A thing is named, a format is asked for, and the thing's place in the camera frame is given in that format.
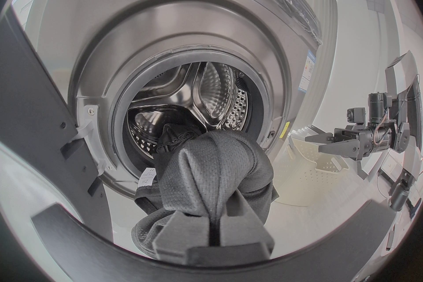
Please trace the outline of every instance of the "black mesh fabric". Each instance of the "black mesh fabric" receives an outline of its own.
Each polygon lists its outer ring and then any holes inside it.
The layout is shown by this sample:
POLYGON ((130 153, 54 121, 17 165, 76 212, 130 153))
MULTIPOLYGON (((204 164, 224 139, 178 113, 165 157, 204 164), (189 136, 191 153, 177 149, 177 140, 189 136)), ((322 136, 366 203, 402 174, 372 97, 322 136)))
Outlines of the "black mesh fabric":
POLYGON ((198 135, 191 127, 166 125, 154 156, 158 183, 137 191, 135 200, 140 205, 144 199, 140 207, 149 215, 135 225, 132 239, 151 257, 156 257, 152 241, 174 211, 207 216, 218 228, 227 200, 239 189, 265 223, 270 203, 278 197, 272 164, 246 133, 215 130, 198 135))

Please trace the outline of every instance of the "washing machine drum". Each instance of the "washing machine drum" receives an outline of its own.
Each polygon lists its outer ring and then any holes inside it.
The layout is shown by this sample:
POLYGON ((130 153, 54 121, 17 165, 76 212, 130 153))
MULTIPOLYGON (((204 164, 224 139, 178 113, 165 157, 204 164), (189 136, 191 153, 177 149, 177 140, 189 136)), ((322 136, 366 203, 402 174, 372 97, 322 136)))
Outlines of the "washing machine drum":
POLYGON ((103 181, 133 197, 166 123, 270 151, 304 98, 319 23, 305 0, 48 0, 37 52, 103 181))

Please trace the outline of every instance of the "clothing tag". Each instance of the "clothing tag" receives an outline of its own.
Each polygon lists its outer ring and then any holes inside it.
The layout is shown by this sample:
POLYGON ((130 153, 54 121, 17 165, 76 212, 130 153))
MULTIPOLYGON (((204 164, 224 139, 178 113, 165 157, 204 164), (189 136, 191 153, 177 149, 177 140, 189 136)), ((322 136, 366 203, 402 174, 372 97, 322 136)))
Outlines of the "clothing tag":
POLYGON ((151 186, 156 177, 156 168, 146 168, 140 176, 138 187, 151 186))
POLYGON ((316 62, 316 57, 313 53, 309 50, 307 54, 307 59, 305 61, 304 71, 302 73, 301 80, 299 82, 298 90, 302 92, 307 92, 308 85, 311 80, 311 75, 313 74, 314 64, 316 62))

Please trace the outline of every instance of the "yellow warning sticker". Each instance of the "yellow warning sticker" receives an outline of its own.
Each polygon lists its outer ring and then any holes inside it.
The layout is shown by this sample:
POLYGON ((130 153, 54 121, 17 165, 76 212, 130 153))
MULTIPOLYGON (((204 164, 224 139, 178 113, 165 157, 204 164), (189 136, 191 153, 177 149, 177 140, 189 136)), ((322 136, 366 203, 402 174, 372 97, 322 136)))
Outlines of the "yellow warning sticker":
POLYGON ((288 130, 289 124, 290 124, 290 122, 289 122, 289 121, 288 121, 287 123, 285 123, 285 127, 283 127, 282 134, 281 134, 281 135, 280 135, 280 137, 279 137, 280 139, 284 137, 284 135, 285 135, 286 131, 288 130))

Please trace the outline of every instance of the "energy label sticker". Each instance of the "energy label sticker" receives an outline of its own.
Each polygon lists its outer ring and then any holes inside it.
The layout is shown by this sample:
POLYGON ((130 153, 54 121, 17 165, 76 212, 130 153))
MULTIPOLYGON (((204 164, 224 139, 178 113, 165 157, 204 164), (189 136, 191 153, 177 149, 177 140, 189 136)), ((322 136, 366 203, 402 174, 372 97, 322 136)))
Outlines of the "energy label sticker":
POLYGON ((315 63, 316 63, 316 57, 309 50, 307 54, 307 59, 305 61, 304 71, 302 73, 302 77, 298 87, 298 90, 301 90, 304 93, 307 92, 308 85, 310 84, 311 75, 313 74, 315 63))

